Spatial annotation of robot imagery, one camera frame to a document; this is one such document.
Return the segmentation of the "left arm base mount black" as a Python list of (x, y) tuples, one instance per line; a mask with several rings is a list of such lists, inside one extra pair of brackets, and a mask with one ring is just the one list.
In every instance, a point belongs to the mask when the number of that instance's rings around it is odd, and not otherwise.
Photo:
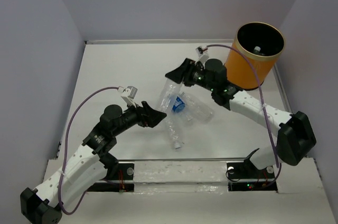
[(96, 182), (87, 192), (133, 192), (134, 191), (134, 163), (119, 163), (114, 175)]

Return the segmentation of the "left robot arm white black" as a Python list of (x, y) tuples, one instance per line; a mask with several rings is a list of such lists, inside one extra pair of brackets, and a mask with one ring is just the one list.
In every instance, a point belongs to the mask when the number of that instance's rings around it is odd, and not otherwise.
[(58, 223), (66, 207), (83, 198), (88, 188), (116, 175), (118, 160), (109, 151), (119, 134), (135, 125), (153, 128), (165, 117), (166, 113), (151, 108), (145, 101), (126, 110), (118, 105), (107, 106), (99, 123), (67, 162), (43, 183), (21, 193), (22, 215), (30, 223)]

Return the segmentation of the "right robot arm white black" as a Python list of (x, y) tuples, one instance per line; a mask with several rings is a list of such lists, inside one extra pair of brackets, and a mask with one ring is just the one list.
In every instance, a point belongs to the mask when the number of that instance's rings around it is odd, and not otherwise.
[(208, 59), (205, 63), (185, 59), (165, 77), (187, 87), (198, 85), (211, 91), (216, 104), (251, 119), (277, 138), (271, 147), (257, 148), (245, 158), (243, 171), (250, 178), (274, 164), (297, 166), (316, 145), (312, 126), (305, 113), (298, 111), (292, 114), (263, 104), (232, 84), (227, 79), (226, 67), (218, 59)]

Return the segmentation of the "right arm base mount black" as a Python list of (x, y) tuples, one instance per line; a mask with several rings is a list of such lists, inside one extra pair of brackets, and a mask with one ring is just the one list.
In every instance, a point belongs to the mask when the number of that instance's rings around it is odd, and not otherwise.
[(251, 163), (250, 158), (257, 151), (258, 149), (252, 151), (242, 162), (227, 164), (228, 191), (278, 191), (274, 168), (267, 166), (260, 170)]

